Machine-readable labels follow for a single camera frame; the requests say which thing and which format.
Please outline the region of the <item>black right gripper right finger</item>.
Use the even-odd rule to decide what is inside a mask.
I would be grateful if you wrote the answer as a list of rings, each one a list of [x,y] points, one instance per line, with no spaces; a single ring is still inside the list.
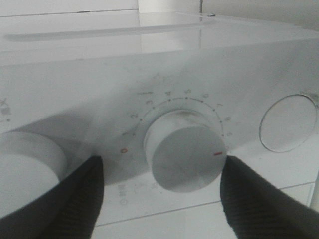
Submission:
[[[220,198],[239,239],[317,239],[319,214],[265,180],[235,156],[227,156]]]

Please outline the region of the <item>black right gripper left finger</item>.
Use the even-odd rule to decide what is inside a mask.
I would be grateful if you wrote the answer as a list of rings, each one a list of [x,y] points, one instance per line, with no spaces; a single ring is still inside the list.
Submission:
[[[0,237],[89,239],[103,198],[103,160],[92,156],[57,186],[1,218]]]

